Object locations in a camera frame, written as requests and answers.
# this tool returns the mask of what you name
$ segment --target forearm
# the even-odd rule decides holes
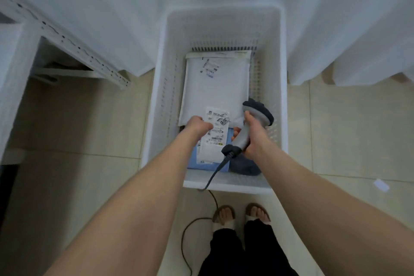
[[[196,142],[181,132],[108,200],[47,275],[156,275]]]
[[[413,274],[414,233],[296,163],[274,144],[254,158],[325,275]]]

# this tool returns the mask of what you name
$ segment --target blue package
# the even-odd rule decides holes
[[[229,128],[229,132],[227,133],[227,141],[226,144],[231,143],[231,137],[233,136],[233,128]],[[191,152],[191,157],[188,162],[187,168],[191,169],[203,169],[203,170],[212,170],[215,171],[216,168],[219,166],[219,163],[211,163],[211,164],[197,164],[197,145],[194,146],[193,151]],[[230,163],[224,165],[224,167],[220,170],[220,172],[228,172],[229,171]]]

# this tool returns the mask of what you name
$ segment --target left hand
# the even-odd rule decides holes
[[[191,132],[198,141],[211,129],[213,129],[213,125],[210,122],[203,121],[200,116],[192,116],[187,122],[184,131]]]

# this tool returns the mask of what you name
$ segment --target white curtain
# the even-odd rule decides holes
[[[275,3],[287,15],[292,84],[334,64],[337,85],[369,85],[414,66],[414,0],[27,0],[120,69],[155,64],[162,15],[180,6]]]

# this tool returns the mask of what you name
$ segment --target white plastic basket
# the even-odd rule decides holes
[[[179,133],[185,55],[191,51],[252,50],[250,97],[271,111],[275,120],[268,127],[269,136],[287,152],[285,44],[284,13],[274,6],[185,9],[167,15],[160,34],[142,166]],[[211,174],[188,169],[184,186],[203,188]],[[263,175],[232,172],[217,173],[209,189],[254,194],[272,191]]]

